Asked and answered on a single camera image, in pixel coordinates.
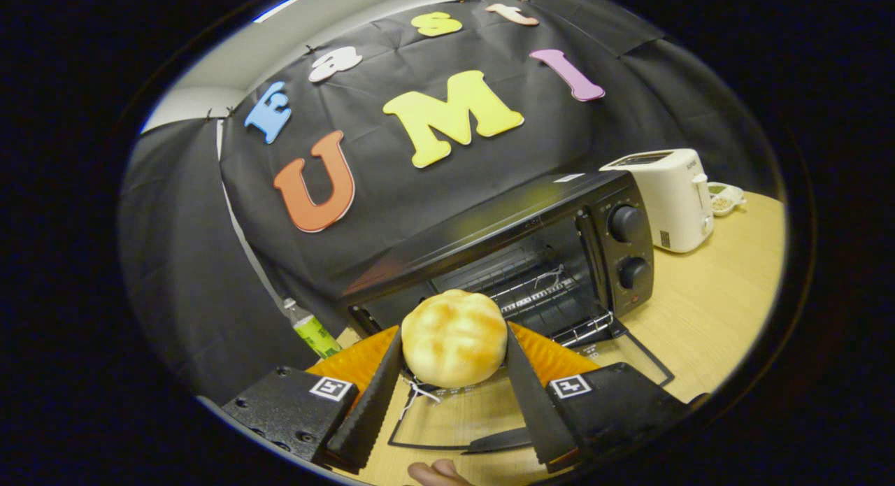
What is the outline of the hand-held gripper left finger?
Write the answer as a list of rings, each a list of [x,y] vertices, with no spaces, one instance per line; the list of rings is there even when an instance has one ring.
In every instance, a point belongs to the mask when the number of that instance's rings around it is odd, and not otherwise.
[[[281,366],[222,410],[249,435],[319,466],[358,473],[376,444],[403,365],[398,326],[313,367]]]

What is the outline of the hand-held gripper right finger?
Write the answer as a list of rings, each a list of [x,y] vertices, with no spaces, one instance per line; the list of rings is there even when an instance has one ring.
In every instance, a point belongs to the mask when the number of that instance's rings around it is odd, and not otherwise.
[[[515,323],[506,368],[537,460],[550,472],[645,447],[708,398],[684,402],[629,363],[600,367]]]

